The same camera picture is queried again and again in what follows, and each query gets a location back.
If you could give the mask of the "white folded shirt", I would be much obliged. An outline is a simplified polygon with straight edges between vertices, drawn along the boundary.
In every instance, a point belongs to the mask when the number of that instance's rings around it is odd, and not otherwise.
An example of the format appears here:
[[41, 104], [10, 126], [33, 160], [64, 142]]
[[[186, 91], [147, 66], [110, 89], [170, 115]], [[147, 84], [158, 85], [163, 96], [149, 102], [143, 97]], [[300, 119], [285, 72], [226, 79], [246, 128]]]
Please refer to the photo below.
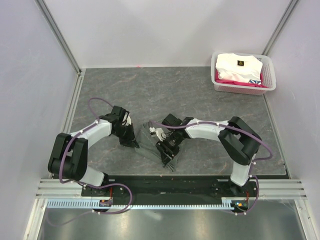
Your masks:
[[261, 85], [263, 63], [253, 55], [220, 53], [217, 55], [215, 69], [218, 79], [244, 84]]

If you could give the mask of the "white plastic basket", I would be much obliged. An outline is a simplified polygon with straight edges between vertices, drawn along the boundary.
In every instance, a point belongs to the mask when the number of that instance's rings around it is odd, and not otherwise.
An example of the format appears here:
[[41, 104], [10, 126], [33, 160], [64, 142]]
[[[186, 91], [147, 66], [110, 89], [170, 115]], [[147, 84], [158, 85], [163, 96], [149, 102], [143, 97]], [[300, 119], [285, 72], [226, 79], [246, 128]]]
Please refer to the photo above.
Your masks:
[[272, 60], [270, 57], [260, 54], [236, 53], [240, 56], [254, 56], [262, 63], [261, 77], [263, 87], [216, 82], [216, 77], [218, 76], [216, 70], [216, 62], [219, 54], [222, 54], [222, 52], [215, 51], [212, 53], [210, 66], [211, 81], [216, 91], [260, 96], [265, 94], [266, 92], [276, 89], [276, 74]]

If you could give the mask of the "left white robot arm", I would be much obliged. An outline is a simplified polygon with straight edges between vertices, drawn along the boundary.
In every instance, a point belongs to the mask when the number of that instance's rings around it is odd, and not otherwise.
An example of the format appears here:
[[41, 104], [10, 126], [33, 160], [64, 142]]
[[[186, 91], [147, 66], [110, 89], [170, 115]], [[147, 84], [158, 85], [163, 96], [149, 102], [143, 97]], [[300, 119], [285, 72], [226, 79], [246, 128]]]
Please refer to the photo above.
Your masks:
[[91, 125], [73, 133], [59, 133], [48, 162], [48, 171], [58, 176], [60, 183], [71, 181], [92, 187], [99, 197], [110, 191], [109, 176], [88, 165], [88, 151], [103, 138], [115, 136], [123, 147], [139, 148], [130, 112], [114, 106]]

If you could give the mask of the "pink folded cloth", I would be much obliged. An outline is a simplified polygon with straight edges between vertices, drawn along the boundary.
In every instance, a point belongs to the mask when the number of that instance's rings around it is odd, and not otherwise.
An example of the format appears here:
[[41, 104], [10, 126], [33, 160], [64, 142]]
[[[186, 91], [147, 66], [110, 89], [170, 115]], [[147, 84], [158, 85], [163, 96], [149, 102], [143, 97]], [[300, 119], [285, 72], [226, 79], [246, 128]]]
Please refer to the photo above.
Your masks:
[[220, 79], [219, 73], [216, 70], [214, 80], [220, 84], [236, 85], [236, 86], [244, 86], [244, 87], [255, 87], [255, 88], [267, 88], [267, 86], [263, 85], [263, 74], [262, 73], [260, 74], [260, 82], [259, 83], [256, 83], [253, 80], [250, 80], [249, 82], [239, 82], [239, 81], [234, 81], [234, 80]]

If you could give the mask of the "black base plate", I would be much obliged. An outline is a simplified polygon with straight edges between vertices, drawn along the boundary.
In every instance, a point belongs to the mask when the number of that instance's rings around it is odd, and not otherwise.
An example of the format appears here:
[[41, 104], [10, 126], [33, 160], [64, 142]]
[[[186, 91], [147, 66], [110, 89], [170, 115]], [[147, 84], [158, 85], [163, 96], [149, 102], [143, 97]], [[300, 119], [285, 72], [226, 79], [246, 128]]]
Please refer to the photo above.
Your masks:
[[255, 180], [238, 187], [224, 175], [110, 175], [109, 183], [129, 187], [133, 204], [216, 204], [254, 198], [258, 190]]

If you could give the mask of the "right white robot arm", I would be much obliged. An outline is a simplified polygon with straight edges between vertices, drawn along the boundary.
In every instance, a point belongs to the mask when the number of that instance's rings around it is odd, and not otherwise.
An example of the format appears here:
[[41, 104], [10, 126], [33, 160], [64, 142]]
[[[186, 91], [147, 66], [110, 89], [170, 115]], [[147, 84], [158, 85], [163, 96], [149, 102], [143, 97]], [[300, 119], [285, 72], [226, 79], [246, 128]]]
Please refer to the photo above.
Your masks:
[[194, 117], [183, 120], [172, 114], [149, 128], [158, 138], [155, 144], [163, 166], [167, 166], [180, 152], [180, 144], [186, 139], [206, 139], [222, 144], [233, 160], [229, 191], [235, 197], [247, 191], [250, 168], [259, 148], [261, 138], [241, 118], [234, 116], [225, 121], [204, 121]]

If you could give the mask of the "grey cloth napkin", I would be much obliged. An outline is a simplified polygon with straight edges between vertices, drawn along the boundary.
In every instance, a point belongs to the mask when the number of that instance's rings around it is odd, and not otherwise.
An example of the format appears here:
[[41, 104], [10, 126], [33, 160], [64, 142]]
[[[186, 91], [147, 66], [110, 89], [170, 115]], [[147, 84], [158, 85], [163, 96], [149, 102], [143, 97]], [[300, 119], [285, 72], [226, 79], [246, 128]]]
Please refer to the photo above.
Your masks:
[[[139, 154], [142, 157], [145, 157], [148, 160], [154, 161], [156, 163], [161, 163], [162, 165], [162, 160], [161, 160], [161, 152], [159, 149], [156, 147], [157, 143], [160, 141], [157, 137], [152, 137], [150, 135], [149, 128], [151, 127], [149, 122], [145, 122], [142, 124], [140, 130], [138, 131], [136, 141], [139, 144], [139, 148], [135, 148], [135, 152]], [[179, 148], [179, 152], [177, 153], [176, 156], [172, 157], [174, 158], [174, 163], [175, 163], [175, 168], [168, 168], [172, 172], [175, 172], [177, 170], [177, 165], [178, 165], [178, 160], [181, 157], [181, 150], [183, 149], [183, 144], [182, 147]]]

